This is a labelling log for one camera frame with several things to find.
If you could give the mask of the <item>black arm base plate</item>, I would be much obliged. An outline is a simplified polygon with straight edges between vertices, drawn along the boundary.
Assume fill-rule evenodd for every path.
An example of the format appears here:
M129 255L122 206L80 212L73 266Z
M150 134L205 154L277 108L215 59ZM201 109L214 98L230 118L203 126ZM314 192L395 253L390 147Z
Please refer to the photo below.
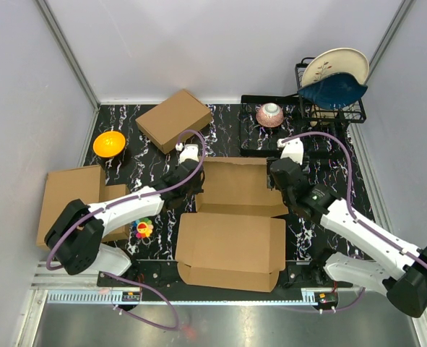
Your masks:
M167 260L137 260L122 276L127 280L140 282L153 288L170 288L182 283L175 262ZM335 283L312 262L288 260L285 269L279 272L277 288L353 288L346 282Z

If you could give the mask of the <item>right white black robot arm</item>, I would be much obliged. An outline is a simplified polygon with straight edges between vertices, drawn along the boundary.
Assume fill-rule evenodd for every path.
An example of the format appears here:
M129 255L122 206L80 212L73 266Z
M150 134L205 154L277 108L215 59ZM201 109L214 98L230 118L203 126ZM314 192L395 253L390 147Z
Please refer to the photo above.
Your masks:
M267 172L290 212L342 236L370 257L369 261L351 259L327 250L312 262L314 284L352 283L386 296L409 317L422 316L427 309L427 246L421 249L397 238L352 210L332 188L310 184L290 158L270 159Z

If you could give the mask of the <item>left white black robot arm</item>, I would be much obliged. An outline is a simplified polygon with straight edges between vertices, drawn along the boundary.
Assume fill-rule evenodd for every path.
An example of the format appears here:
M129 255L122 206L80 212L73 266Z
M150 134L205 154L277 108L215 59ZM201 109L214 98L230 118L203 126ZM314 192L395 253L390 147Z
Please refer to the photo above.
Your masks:
M201 192L203 160L185 159L174 171L150 186L107 202L86 205L80 199L66 205L46 234L50 249L46 268L68 275L86 270L111 273L122 286L130 286L138 269L121 249L102 243L110 232L132 221L173 209L185 197Z

